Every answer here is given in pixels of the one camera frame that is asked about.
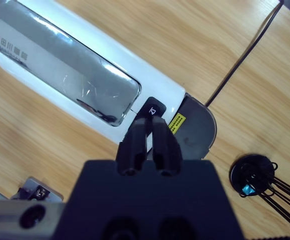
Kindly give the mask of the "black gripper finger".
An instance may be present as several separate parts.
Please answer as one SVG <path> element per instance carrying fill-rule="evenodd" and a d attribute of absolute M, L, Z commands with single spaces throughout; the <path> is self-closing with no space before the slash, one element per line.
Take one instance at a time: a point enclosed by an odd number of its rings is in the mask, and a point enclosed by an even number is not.
<path fill-rule="evenodd" d="M 152 127 L 153 160 L 156 169 L 166 177 L 178 175 L 183 158 L 177 139 L 161 117 L 153 117 Z"/>
<path fill-rule="evenodd" d="M 119 143 L 116 154 L 117 172 L 122 176 L 134 176 L 142 170 L 147 157 L 147 119 L 135 120 L 124 139 Z"/>

